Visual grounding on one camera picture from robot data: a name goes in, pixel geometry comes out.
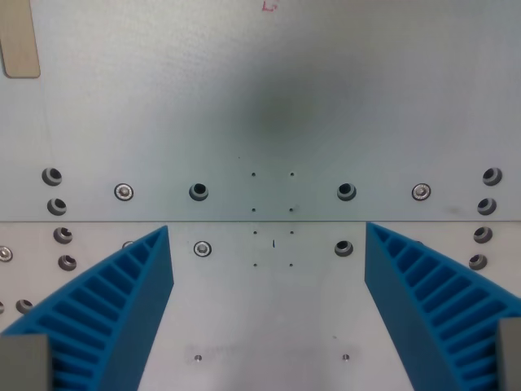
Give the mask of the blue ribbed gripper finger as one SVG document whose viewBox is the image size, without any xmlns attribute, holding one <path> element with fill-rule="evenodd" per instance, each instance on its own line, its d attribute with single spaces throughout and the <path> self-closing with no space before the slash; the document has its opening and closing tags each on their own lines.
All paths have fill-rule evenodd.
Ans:
<svg viewBox="0 0 521 391">
<path fill-rule="evenodd" d="M 520 299 L 462 264 L 372 222 L 365 283 L 416 390 L 497 390 L 496 332 Z"/>
<path fill-rule="evenodd" d="M 136 390 L 173 285 L 162 226 L 66 283 L 3 335 L 49 338 L 56 390 Z"/>
</svg>

